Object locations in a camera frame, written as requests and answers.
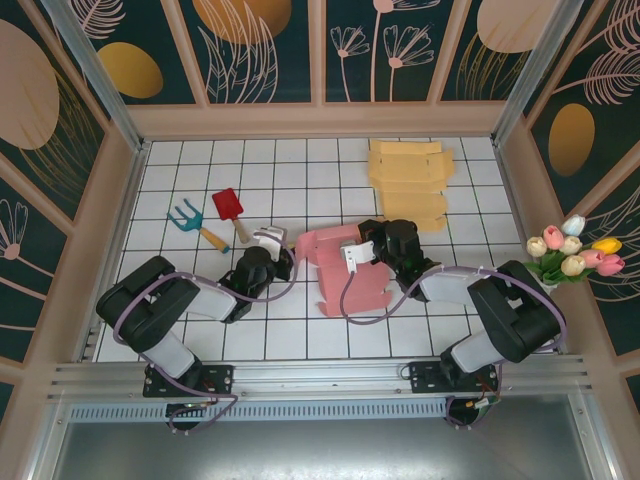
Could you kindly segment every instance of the wooden handle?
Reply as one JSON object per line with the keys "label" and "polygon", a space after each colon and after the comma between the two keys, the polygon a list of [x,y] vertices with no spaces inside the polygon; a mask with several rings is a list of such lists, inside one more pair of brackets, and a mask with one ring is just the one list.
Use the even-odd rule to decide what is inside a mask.
{"label": "wooden handle", "polygon": [[236,227],[236,232],[238,232],[238,238],[240,239],[240,241],[242,243],[249,243],[251,241],[251,237],[247,235],[247,231],[244,229],[244,227],[240,223],[240,220],[236,218],[235,220],[232,220],[232,221],[233,221],[233,226]]}
{"label": "wooden handle", "polygon": [[216,247],[222,253],[227,253],[229,251],[229,245],[227,245],[224,240],[211,233],[211,231],[207,230],[206,228],[202,227],[200,229],[200,235],[206,238],[211,245]]}

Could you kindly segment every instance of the white tulip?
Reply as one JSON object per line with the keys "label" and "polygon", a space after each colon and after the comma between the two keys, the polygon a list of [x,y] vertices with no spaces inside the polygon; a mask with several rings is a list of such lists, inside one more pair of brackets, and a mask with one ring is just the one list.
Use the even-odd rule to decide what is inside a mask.
{"label": "white tulip", "polygon": [[586,222],[587,220],[583,216],[576,214],[568,218],[567,221],[562,224],[560,230],[562,230],[565,235],[577,237],[582,233],[582,230],[584,230]]}
{"label": "white tulip", "polygon": [[527,252],[532,257],[541,257],[545,253],[547,253],[547,244],[544,243],[542,237],[531,237],[527,241]]}
{"label": "white tulip", "polygon": [[560,251],[565,255],[575,255],[582,248],[582,242],[578,237],[565,237],[564,245],[560,247]]}
{"label": "white tulip", "polygon": [[567,257],[560,265],[560,270],[567,277],[575,277],[576,275],[580,275],[583,270],[587,267],[587,262],[580,255],[571,255]]}

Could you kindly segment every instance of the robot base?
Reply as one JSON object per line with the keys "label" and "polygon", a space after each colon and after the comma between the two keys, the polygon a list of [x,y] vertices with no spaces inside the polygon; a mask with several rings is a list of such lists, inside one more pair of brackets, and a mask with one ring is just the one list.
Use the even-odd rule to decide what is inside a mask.
{"label": "robot base", "polygon": [[409,381],[413,393],[481,393],[482,383],[479,376],[491,389],[498,389],[498,378],[493,365],[487,365],[473,374],[461,377],[452,386],[440,369],[440,360],[428,362],[411,362],[409,367]]}
{"label": "robot base", "polygon": [[[210,365],[200,368],[198,384],[193,388],[202,390],[202,396],[206,391],[210,393],[231,393],[233,385],[233,365]],[[147,365],[144,370],[144,388],[142,396],[146,398],[190,398],[193,395],[180,390],[167,381],[155,368]]]}

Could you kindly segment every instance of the yellow cardboard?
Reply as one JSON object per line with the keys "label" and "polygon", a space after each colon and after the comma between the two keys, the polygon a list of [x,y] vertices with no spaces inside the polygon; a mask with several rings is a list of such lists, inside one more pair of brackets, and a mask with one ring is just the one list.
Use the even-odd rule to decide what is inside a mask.
{"label": "yellow cardboard", "polygon": [[369,176],[384,182],[434,182],[453,173],[453,151],[429,155],[369,152]]}
{"label": "yellow cardboard", "polygon": [[418,226],[419,232],[439,232],[444,227],[447,226],[446,217],[437,217],[437,218],[422,218],[422,217],[389,217],[385,216],[387,220],[410,220],[414,222]]}
{"label": "yellow cardboard", "polygon": [[385,217],[435,218],[447,212],[447,200],[438,193],[380,192]]}
{"label": "yellow cardboard", "polygon": [[446,180],[437,180],[435,182],[385,182],[375,177],[369,177],[369,183],[373,188],[385,192],[435,193],[447,188]]}
{"label": "yellow cardboard", "polygon": [[426,154],[442,151],[440,142],[386,142],[383,140],[371,140],[370,150],[378,153],[390,154]]}

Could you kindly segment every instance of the red trowel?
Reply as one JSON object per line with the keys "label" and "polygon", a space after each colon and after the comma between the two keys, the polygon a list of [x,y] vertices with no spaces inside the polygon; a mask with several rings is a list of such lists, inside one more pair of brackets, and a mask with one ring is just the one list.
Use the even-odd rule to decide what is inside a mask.
{"label": "red trowel", "polygon": [[244,227],[238,220],[238,215],[244,212],[242,205],[240,205],[240,201],[236,196],[236,192],[233,191],[233,188],[227,188],[218,193],[214,193],[211,198],[213,198],[213,203],[216,204],[216,208],[218,209],[218,214],[220,214],[221,220],[231,220],[233,222],[233,226],[236,227],[236,232],[238,233],[238,238],[242,243],[249,243],[251,238],[247,235]]}

